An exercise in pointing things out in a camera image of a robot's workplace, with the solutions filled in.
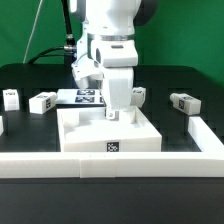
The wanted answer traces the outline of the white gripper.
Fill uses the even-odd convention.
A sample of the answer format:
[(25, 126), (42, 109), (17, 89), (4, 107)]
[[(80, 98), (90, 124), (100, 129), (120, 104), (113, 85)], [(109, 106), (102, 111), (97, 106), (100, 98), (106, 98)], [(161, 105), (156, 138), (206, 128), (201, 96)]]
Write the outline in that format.
[(116, 119), (119, 110), (130, 106), (138, 54), (132, 35), (87, 33), (77, 44), (77, 60), (72, 64), (79, 88), (88, 88), (89, 79), (100, 81), (107, 119)]

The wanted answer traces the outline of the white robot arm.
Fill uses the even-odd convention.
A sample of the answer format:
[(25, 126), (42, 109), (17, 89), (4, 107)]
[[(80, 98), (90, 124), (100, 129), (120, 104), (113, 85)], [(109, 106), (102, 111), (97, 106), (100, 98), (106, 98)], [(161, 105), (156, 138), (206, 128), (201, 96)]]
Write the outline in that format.
[(106, 117), (114, 120), (131, 104), (138, 65), (135, 28), (150, 21), (158, 0), (70, 0), (70, 11), (82, 23), (72, 72), (77, 86), (100, 82)]

